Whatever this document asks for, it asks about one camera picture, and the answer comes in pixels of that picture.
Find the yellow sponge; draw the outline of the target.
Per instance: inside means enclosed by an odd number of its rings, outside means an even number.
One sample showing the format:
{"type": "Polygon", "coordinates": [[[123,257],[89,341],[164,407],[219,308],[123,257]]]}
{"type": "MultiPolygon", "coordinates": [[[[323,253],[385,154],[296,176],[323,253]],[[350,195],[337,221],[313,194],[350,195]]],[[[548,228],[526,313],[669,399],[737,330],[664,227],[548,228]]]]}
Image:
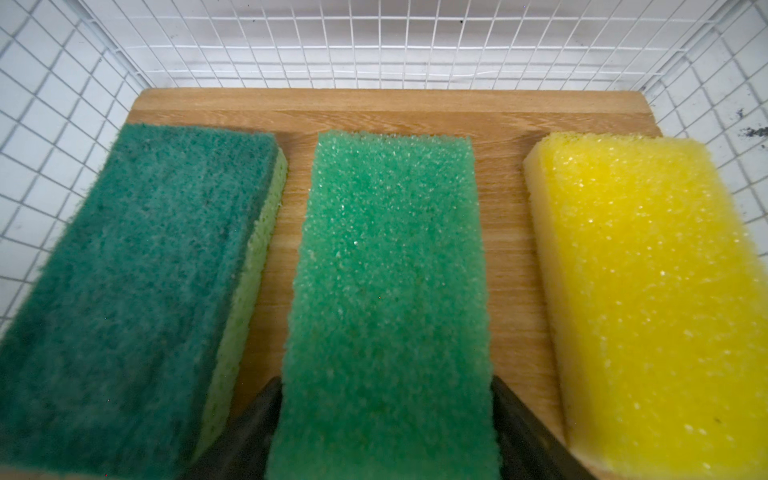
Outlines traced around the yellow sponge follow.
{"type": "Polygon", "coordinates": [[[767,270],[706,147],[558,132],[524,175],[573,454],[765,478],[767,270]]]}

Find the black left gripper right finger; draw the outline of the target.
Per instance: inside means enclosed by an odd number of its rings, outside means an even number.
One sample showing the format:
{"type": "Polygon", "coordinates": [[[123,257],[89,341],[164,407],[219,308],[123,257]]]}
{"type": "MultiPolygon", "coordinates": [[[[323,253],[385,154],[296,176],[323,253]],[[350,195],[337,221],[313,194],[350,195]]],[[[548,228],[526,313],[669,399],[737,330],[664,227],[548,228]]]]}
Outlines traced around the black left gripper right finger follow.
{"type": "Polygon", "coordinates": [[[502,479],[596,480],[499,376],[491,392],[502,479]]]}

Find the light green sponge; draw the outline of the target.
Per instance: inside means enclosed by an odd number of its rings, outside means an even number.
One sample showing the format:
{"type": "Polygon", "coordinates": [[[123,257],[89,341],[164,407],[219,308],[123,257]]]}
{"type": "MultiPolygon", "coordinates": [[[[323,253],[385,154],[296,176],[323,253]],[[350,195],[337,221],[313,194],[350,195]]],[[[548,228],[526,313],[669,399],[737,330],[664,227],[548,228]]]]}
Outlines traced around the light green sponge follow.
{"type": "Polygon", "coordinates": [[[319,136],[269,479],[496,479],[486,264],[463,137],[319,136]]]}

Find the dark green sponge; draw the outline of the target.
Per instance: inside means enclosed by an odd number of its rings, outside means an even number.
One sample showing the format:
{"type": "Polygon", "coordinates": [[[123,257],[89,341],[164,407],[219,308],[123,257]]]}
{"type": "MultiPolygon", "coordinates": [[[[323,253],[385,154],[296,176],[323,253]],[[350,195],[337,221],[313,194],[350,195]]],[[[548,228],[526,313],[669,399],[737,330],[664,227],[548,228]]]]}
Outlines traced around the dark green sponge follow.
{"type": "Polygon", "coordinates": [[[171,479],[222,432],[287,161],[128,124],[1,341],[1,465],[171,479]]]}

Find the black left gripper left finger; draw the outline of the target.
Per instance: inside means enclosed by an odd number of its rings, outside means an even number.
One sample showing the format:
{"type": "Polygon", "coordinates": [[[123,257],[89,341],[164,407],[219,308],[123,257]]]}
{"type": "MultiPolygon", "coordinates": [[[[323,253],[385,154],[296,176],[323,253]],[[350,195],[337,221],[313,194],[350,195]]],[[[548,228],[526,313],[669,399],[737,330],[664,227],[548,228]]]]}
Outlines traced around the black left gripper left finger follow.
{"type": "Polygon", "coordinates": [[[282,403],[277,376],[184,472],[182,480],[265,479],[282,403]]]}

